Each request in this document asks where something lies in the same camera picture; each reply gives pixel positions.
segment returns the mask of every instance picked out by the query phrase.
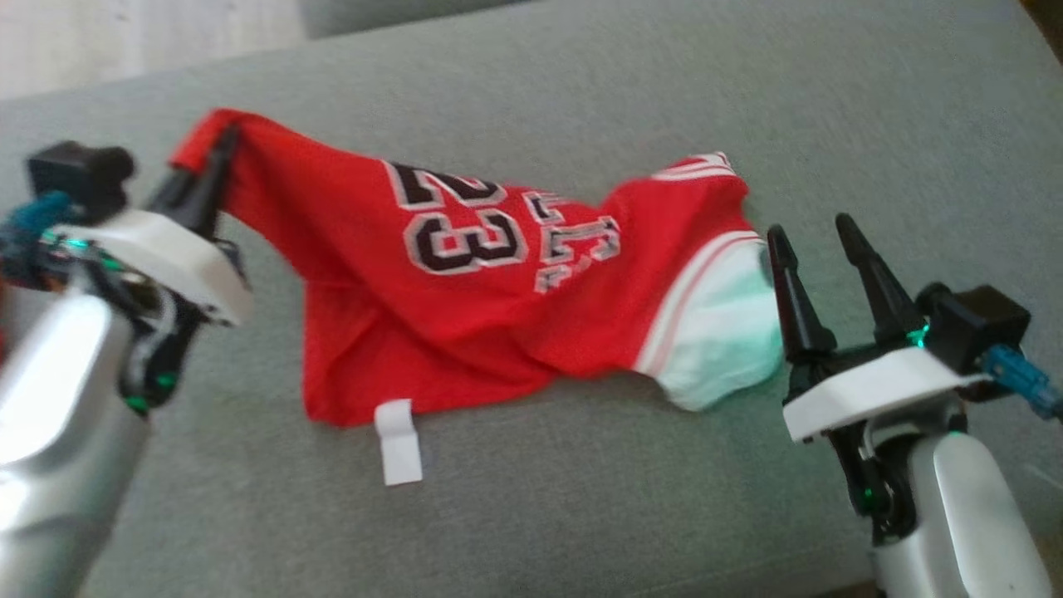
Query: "wooden floor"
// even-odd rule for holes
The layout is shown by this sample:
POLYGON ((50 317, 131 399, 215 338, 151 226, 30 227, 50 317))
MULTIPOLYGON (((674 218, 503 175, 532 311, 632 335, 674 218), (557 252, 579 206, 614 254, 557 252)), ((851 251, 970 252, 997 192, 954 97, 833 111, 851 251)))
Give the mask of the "wooden floor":
POLYGON ((303 40, 297 0, 0 0, 0 99, 303 40))

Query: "gray fabric surface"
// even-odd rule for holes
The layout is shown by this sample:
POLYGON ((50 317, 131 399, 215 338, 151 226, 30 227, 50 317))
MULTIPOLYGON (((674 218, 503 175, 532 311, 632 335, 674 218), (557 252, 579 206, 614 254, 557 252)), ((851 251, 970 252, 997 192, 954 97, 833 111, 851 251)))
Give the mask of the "gray fabric surface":
POLYGON ((299 0, 311 38, 457 15, 525 0, 299 0))
MULTIPOLYGON (((3 201, 61 138, 129 147, 142 197, 214 105, 589 200, 723 149, 843 344, 871 336, 845 209, 910 288, 1013 293, 1063 374, 1063 73, 1012 0, 545 2, 23 99, 0 104, 3 201)), ((256 318, 202 336, 88 596, 799 596, 870 576, 829 447, 788 440, 782 376, 702 415, 618 375, 422 417, 425 481, 385 489, 371 428, 303 418, 299 280, 226 225, 256 318)), ((1016 400, 972 422, 1051 529, 1058 426, 1016 400)))

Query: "blue cable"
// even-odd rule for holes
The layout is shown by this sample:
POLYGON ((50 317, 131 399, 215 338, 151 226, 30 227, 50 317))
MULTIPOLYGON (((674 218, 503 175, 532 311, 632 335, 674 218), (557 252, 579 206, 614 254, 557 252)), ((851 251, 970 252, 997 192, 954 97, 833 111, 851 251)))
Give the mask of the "blue cable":
POLYGON ((993 380, 1026 399, 1042 420, 1063 416, 1063 395, 1052 387, 1048 375, 1018 352, 994 345, 982 358, 982 371, 993 380))
POLYGON ((46 290, 38 275, 39 241, 45 230, 71 221, 73 201, 63 191, 48 191, 16 207, 0 222, 0 272, 5 280, 24 288, 46 290))

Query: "white tag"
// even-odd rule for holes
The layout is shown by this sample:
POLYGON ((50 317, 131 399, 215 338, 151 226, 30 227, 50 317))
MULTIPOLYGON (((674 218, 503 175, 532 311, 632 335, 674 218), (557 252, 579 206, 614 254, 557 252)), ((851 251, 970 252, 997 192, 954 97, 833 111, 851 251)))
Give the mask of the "white tag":
POLYGON ((384 485, 393 486, 424 479, 421 447, 414 429, 412 401, 396 399, 376 406, 374 424, 384 457, 384 485))

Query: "white trim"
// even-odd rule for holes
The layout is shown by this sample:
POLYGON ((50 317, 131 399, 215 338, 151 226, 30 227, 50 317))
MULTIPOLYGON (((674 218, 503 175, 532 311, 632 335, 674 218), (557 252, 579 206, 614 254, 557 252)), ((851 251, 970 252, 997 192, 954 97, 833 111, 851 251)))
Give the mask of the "white trim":
MULTIPOLYGON (((724 233, 705 243, 697 251, 697 253, 695 253, 694 256, 687 261, 687 264, 682 268, 682 271, 679 272, 679 275, 676 276, 675 281, 672 283, 668 293, 665 293, 664 302, 661 303, 661 306, 657 311, 654 324, 649 328, 649 334, 646 336, 646 341, 642 345, 642 351, 639 353, 639 359, 635 362, 636 372, 647 374, 649 376, 655 375, 655 373, 648 372, 648 370, 653 366, 658 354, 661 351, 671 349, 670 347, 663 347, 663 345, 665 339, 668 338, 669 330, 673 328, 673 322, 675 322, 675 325, 678 326, 677 320, 682 317, 679 312, 679 308, 684 296, 689 295, 695 286, 708 277, 711 268, 702 272, 701 277, 696 277, 698 272, 709 259, 715 257, 716 251, 719 251, 722 246, 731 241, 746 239, 752 242, 763 243, 754 230, 733 230, 724 233)), ((736 243, 729 249, 743 244, 745 243, 736 243)))
POLYGON ((671 166, 651 175, 655 181, 691 181, 713 176, 738 176, 723 152, 691 155, 689 164, 671 166))

